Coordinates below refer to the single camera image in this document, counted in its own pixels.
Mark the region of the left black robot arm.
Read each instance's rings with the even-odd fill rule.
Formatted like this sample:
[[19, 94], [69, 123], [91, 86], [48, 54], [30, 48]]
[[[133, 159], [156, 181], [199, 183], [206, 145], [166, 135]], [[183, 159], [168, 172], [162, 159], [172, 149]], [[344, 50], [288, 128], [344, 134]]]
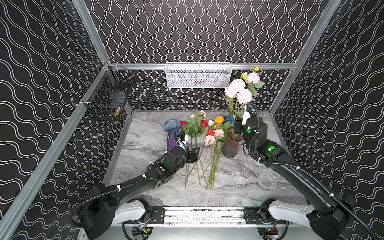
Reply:
[[139, 176], [109, 187], [104, 184], [96, 186], [86, 200], [71, 210], [68, 216], [70, 225], [83, 228], [90, 240], [98, 238], [111, 226], [118, 224], [119, 208], [135, 201], [142, 193], [170, 181], [186, 163], [195, 163], [199, 154], [199, 147], [184, 149], [176, 146], [150, 163]]

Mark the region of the pile of artificial flowers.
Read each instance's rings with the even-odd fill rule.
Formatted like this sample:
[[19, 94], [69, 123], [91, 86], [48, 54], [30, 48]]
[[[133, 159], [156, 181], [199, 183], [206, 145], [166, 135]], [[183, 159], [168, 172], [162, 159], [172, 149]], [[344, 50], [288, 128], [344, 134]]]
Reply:
[[188, 183], [190, 174], [195, 170], [198, 174], [199, 184], [204, 181], [207, 189], [213, 189], [224, 143], [228, 139], [229, 130], [233, 125], [232, 118], [220, 115], [214, 120], [209, 120], [205, 111], [196, 110], [187, 121], [180, 121], [180, 125], [181, 134], [191, 140], [191, 147], [197, 147], [198, 140], [203, 139], [202, 150], [207, 149], [211, 154], [207, 164], [201, 160], [202, 153], [198, 154], [198, 160], [193, 163], [192, 169], [186, 170], [185, 184]]

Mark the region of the smoky pink glass vase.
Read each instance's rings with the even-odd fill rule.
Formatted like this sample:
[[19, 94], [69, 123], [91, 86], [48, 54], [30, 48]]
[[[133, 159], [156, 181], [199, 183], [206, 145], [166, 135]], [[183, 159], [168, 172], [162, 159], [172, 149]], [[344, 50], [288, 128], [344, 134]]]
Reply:
[[242, 141], [242, 134], [236, 134], [234, 128], [229, 128], [228, 138], [222, 148], [222, 154], [226, 158], [233, 159], [237, 155], [240, 143]]

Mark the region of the white mesh wall basket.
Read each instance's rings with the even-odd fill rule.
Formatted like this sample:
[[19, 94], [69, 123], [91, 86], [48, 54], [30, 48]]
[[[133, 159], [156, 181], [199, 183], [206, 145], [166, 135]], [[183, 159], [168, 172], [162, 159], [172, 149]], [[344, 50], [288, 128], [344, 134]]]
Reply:
[[227, 62], [168, 62], [165, 74], [170, 89], [223, 89], [230, 83], [232, 66]]

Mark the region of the pink flower spray stem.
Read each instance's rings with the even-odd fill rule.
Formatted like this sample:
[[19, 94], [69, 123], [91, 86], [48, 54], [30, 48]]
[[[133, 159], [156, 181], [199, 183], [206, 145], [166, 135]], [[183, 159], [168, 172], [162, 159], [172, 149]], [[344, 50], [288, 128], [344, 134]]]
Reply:
[[232, 121], [243, 115], [246, 104], [250, 103], [258, 95], [258, 90], [265, 85], [259, 71], [259, 66], [255, 66], [251, 72], [243, 72], [240, 78], [232, 80], [225, 87], [224, 100]]

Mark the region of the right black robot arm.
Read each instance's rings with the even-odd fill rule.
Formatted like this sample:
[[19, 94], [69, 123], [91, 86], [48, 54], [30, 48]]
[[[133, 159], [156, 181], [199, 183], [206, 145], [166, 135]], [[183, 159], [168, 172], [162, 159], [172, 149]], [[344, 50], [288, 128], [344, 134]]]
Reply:
[[263, 223], [286, 221], [310, 228], [323, 240], [337, 240], [351, 219], [355, 219], [373, 240], [375, 233], [360, 220], [353, 210], [352, 197], [342, 198], [313, 175], [296, 166], [286, 150], [267, 138], [267, 125], [261, 117], [234, 121], [234, 132], [242, 135], [249, 155], [284, 177], [310, 202], [309, 205], [292, 205], [269, 198], [262, 203], [256, 216]]

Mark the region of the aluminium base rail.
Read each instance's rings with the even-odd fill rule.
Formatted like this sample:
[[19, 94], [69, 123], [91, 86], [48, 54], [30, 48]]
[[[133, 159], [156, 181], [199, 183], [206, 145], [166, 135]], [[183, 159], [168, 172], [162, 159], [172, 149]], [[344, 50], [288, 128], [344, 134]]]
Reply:
[[145, 227], [273, 227], [285, 221], [263, 223], [257, 207], [153, 207]]

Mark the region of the blue purple glass vase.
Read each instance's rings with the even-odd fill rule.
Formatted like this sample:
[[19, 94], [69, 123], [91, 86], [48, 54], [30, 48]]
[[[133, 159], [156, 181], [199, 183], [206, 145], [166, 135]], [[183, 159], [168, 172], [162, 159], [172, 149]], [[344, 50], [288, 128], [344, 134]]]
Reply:
[[164, 130], [168, 133], [167, 136], [167, 150], [170, 151], [172, 148], [178, 146], [178, 135], [181, 129], [181, 123], [178, 120], [171, 119], [164, 123]]

